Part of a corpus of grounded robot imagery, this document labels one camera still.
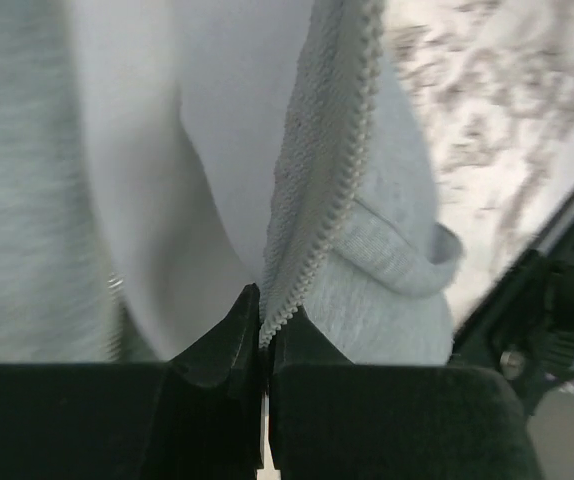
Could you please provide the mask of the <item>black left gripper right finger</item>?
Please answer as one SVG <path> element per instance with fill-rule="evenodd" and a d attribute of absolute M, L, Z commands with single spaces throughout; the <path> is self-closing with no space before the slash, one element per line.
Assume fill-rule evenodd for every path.
<path fill-rule="evenodd" d="M 285 479 L 542 477 L 497 373 L 350 362 L 298 311 L 272 343 L 269 439 Z"/>

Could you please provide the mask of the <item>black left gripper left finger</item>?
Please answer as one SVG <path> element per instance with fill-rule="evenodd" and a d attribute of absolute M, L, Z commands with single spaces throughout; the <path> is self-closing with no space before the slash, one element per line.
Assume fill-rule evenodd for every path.
<path fill-rule="evenodd" d="M 0 364 L 0 479 L 253 479 L 258 289 L 167 362 Z"/>

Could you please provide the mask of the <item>grey zip-up jacket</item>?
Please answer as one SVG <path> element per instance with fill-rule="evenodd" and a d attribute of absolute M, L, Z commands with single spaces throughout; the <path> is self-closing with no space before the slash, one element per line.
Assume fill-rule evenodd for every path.
<path fill-rule="evenodd" d="M 0 1 L 0 363 L 170 359 L 248 283 L 438 365 L 461 246 L 380 1 Z"/>

